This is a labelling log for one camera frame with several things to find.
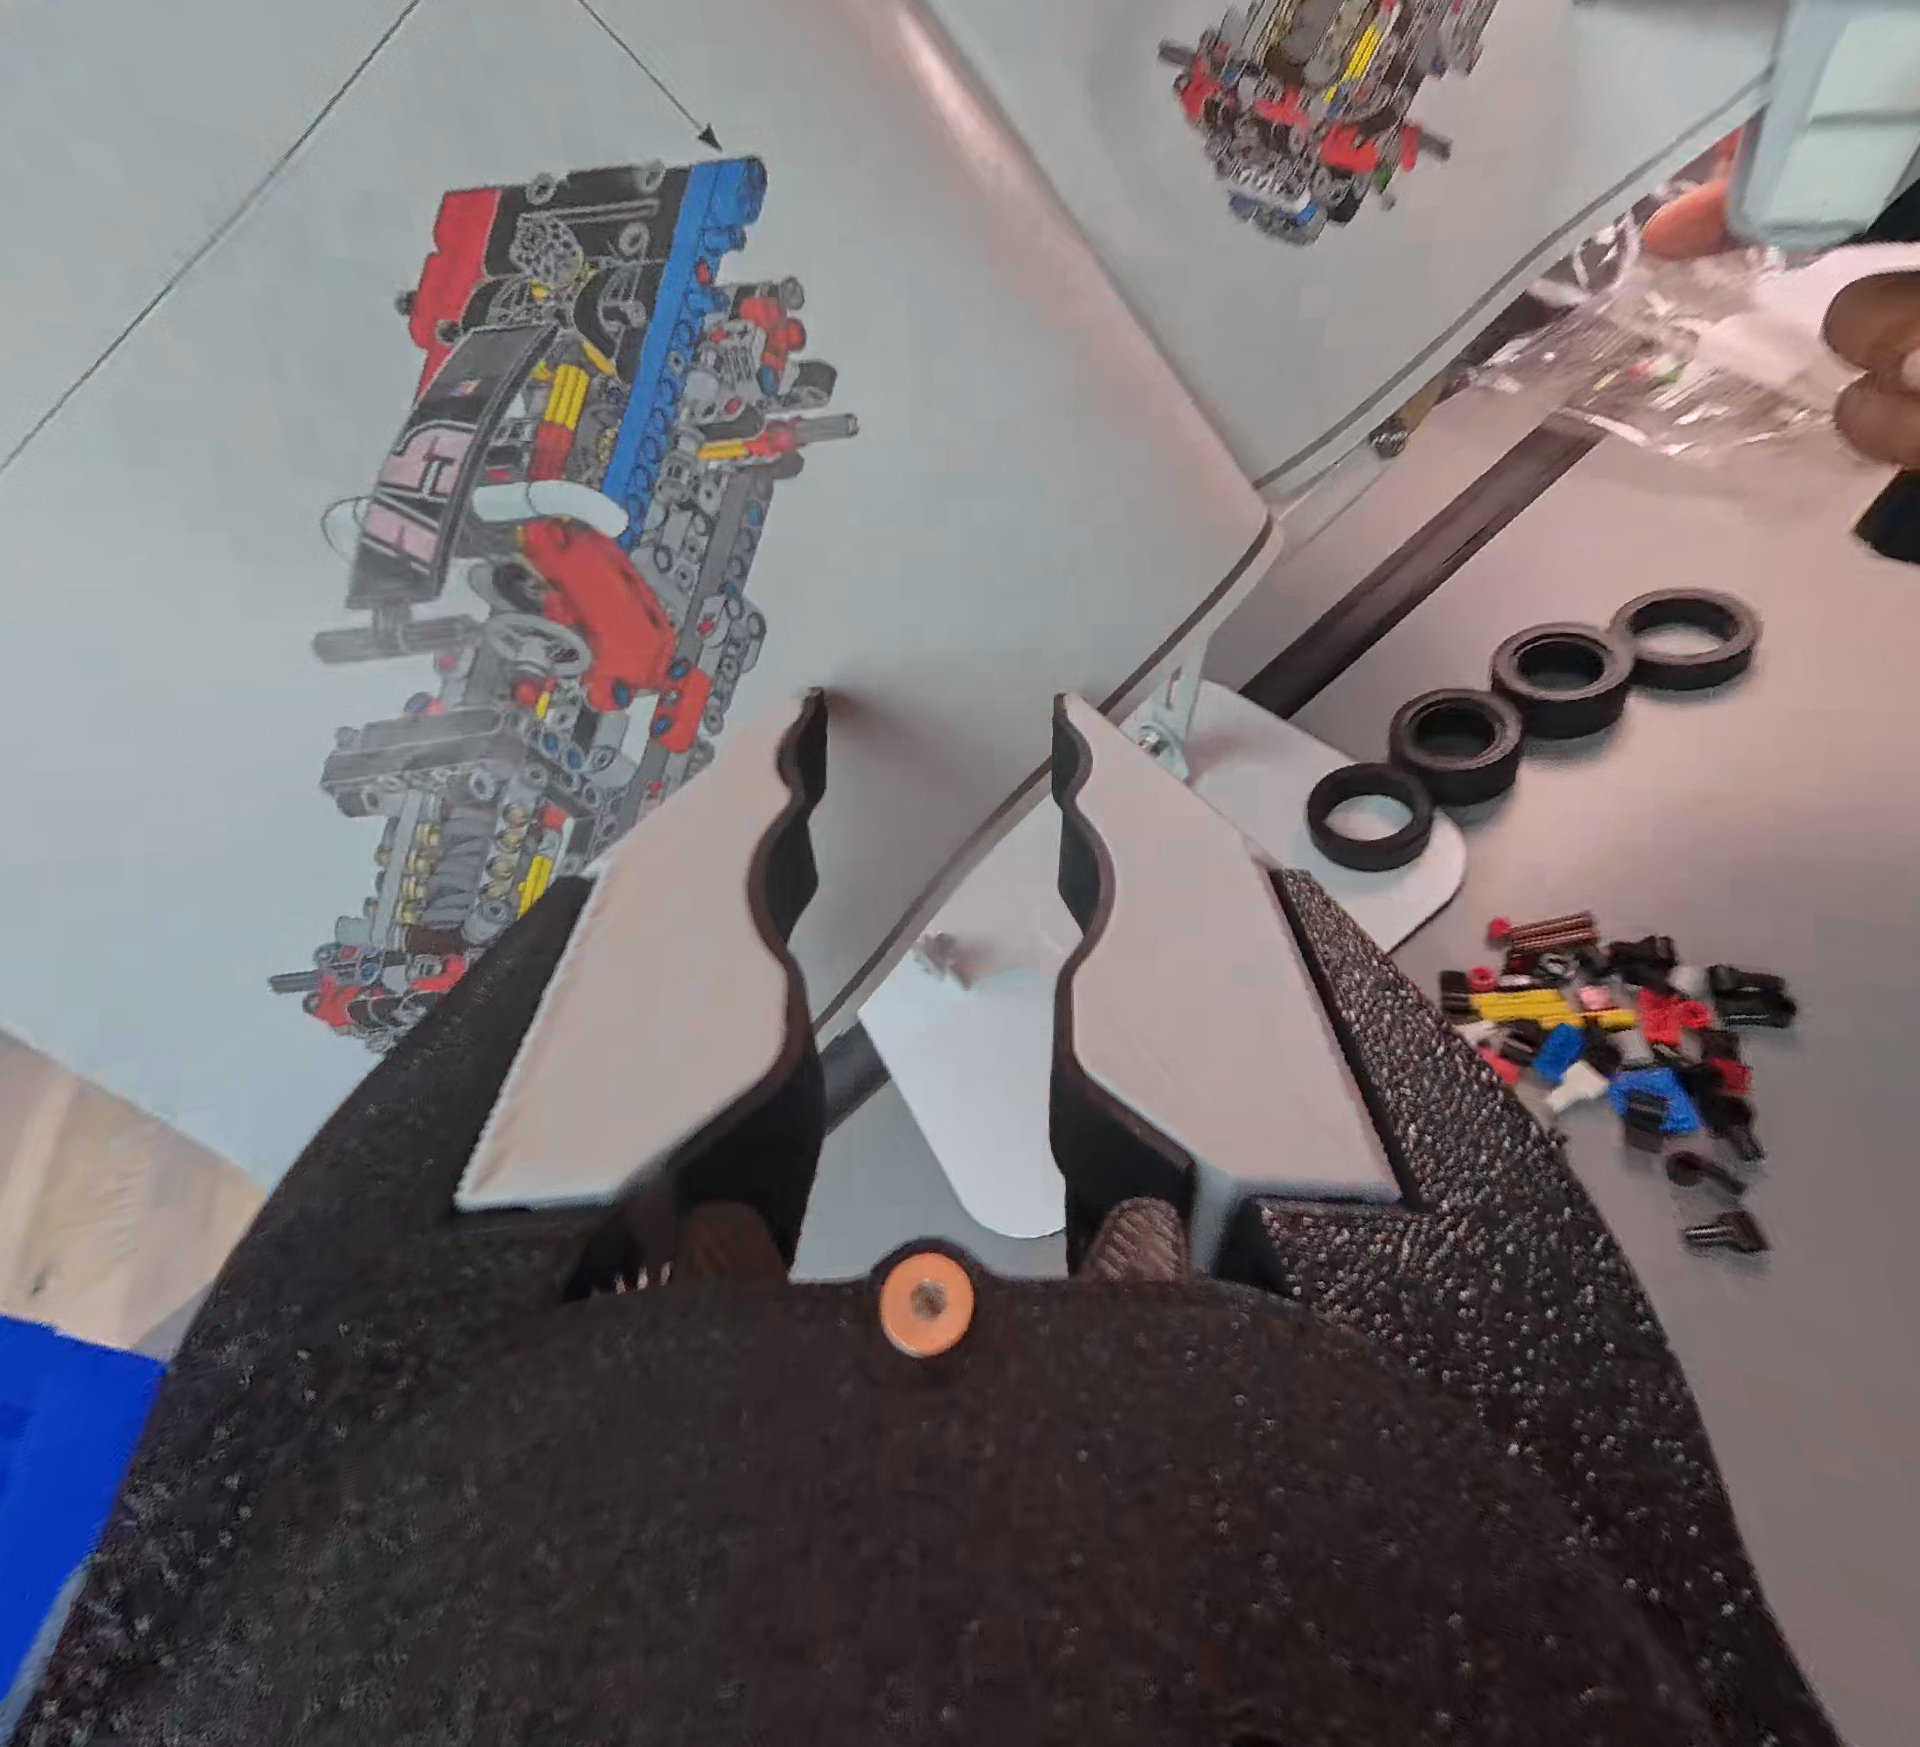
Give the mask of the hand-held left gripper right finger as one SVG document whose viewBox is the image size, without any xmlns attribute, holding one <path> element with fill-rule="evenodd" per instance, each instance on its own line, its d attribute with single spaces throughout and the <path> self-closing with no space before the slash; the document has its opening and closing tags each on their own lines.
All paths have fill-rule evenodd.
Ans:
<svg viewBox="0 0 1920 1747">
<path fill-rule="evenodd" d="M 1048 1149 L 1091 1208 L 1404 1200 L 1275 871 L 1091 704 L 1054 701 L 1060 902 Z"/>
</svg>

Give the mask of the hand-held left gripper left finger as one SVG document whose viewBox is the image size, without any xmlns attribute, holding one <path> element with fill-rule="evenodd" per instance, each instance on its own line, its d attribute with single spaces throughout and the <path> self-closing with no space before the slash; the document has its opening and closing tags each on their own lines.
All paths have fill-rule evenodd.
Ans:
<svg viewBox="0 0 1920 1747">
<path fill-rule="evenodd" d="M 807 688 L 611 844 L 453 1204 L 803 1214 L 824 1072 L 790 940 L 817 894 L 827 694 Z"/>
</svg>

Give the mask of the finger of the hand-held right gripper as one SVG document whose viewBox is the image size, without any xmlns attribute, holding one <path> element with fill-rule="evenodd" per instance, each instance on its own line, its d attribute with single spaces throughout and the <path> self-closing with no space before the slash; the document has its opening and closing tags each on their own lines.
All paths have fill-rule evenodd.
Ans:
<svg viewBox="0 0 1920 1747">
<path fill-rule="evenodd" d="M 1735 240 L 1866 233 L 1916 176 L 1916 0 L 1790 0 L 1727 195 Z"/>
</svg>

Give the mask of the clear plastic bag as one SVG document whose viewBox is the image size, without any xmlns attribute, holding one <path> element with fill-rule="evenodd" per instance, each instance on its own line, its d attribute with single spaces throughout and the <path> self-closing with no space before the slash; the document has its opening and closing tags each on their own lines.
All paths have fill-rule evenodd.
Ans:
<svg viewBox="0 0 1920 1747">
<path fill-rule="evenodd" d="M 1581 427 L 1666 460 L 1767 446 L 1832 420 L 1856 376 L 1820 326 L 1872 270 L 1872 247 L 1665 263 L 1621 220 L 1528 282 L 1526 326 L 1489 334 L 1462 376 L 1501 394 L 1549 389 Z"/>
</svg>

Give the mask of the toy building instruction booklet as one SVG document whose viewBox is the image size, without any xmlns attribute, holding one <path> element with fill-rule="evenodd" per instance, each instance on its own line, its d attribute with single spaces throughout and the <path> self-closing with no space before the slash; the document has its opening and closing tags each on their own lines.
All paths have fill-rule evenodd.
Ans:
<svg viewBox="0 0 1920 1747">
<path fill-rule="evenodd" d="M 1233 0 L 2 0 L 2 1033 L 273 1179 L 368 1068 L 273 974 L 372 918 L 348 725 L 437 651 L 358 628 L 444 193 L 762 163 L 723 273 L 803 287 L 827 409 L 749 524 L 719 750 L 834 706 L 827 1033 L 1028 797 L 1275 553 L 1265 488 L 1519 263 L 1732 114 L 1746 36 L 1501 0 L 1451 155 L 1291 253 L 1233 223 L 1156 40 Z"/>
</svg>

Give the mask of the grey desk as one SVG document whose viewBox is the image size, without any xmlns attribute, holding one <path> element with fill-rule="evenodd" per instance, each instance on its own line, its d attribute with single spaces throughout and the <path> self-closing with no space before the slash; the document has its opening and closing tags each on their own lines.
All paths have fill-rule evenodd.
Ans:
<svg viewBox="0 0 1920 1747">
<path fill-rule="evenodd" d="M 1495 916 L 1593 911 L 1696 965 L 1784 974 L 1753 1033 L 1770 1248 L 1689 1257 L 1706 1193 L 1666 1184 L 1600 1109 L 1569 1157 L 1685 1363 L 1744 1542 L 1848 1744 L 1916 1742 L 1916 569 L 1851 533 L 1883 474 L 1827 430 L 1716 463 L 1600 438 L 1298 723 L 1379 756 L 1393 708 L 1481 684 L 1539 620 L 1603 623 L 1654 587 L 1763 620 L 1723 692 L 1637 694 L 1467 814 L 1467 879 L 1398 946 L 1428 989 Z"/>
</svg>

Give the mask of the person's right hand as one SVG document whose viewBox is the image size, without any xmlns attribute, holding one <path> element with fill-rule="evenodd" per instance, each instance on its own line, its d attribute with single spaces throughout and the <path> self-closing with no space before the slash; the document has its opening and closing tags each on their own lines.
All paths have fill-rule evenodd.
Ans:
<svg viewBox="0 0 1920 1747">
<path fill-rule="evenodd" d="M 1879 273 L 1842 287 L 1820 336 L 1856 370 L 1834 397 L 1838 434 L 1872 463 L 1915 471 L 1916 273 Z"/>
</svg>

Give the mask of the black rubber toy tyre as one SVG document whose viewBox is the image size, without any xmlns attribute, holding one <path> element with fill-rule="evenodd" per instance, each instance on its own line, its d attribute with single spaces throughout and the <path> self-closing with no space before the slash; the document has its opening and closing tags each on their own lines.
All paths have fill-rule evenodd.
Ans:
<svg viewBox="0 0 1920 1747">
<path fill-rule="evenodd" d="M 1438 806 L 1501 800 L 1519 773 L 1522 718 L 1498 692 L 1431 688 L 1394 708 L 1387 759 Z"/>
<path fill-rule="evenodd" d="M 1379 835 L 1356 835 L 1332 826 L 1332 814 L 1356 800 L 1390 800 L 1401 826 Z M 1306 793 L 1311 844 L 1332 864 L 1357 874 L 1401 871 L 1423 857 L 1435 823 L 1435 801 L 1421 777 L 1376 759 L 1349 763 L 1323 773 Z"/>
<path fill-rule="evenodd" d="M 1649 692 L 1706 692 L 1746 674 L 1763 623 L 1739 594 L 1703 587 L 1647 589 L 1624 600 L 1610 628 L 1628 641 L 1634 684 Z M 1703 636 L 1693 648 L 1657 644 L 1665 628 Z"/>
<path fill-rule="evenodd" d="M 1576 740 L 1620 723 L 1634 660 L 1631 641 L 1617 628 L 1536 623 L 1491 651 L 1489 685 L 1516 708 L 1528 738 Z"/>
</svg>

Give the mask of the pile of mixed toy bricks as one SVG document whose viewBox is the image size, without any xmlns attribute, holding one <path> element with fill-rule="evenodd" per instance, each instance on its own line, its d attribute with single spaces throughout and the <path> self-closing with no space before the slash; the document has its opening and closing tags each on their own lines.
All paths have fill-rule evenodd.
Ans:
<svg viewBox="0 0 1920 1747">
<path fill-rule="evenodd" d="M 1682 1225 L 1693 1257 L 1773 1250 L 1750 1179 L 1767 1162 L 1744 1041 L 1797 1026 L 1773 970 L 1688 962 L 1666 933 L 1605 938 L 1588 911 L 1491 918 L 1485 957 L 1435 977 L 1448 1030 L 1539 1128 L 1603 1113 L 1621 1145 L 1709 1211 Z"/>
</svg>

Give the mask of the blue plastic bin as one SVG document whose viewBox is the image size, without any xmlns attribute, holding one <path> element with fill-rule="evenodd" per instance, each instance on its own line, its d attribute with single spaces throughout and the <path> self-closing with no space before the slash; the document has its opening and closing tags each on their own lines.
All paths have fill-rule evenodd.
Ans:
<svg viewBox="0 0 1920 1747">
<path fill-rule="evenodd" d="M 88 1563 L 161 1373 L 153 1354 L 2 1318 L 2 1691 Z"/>
</svg>

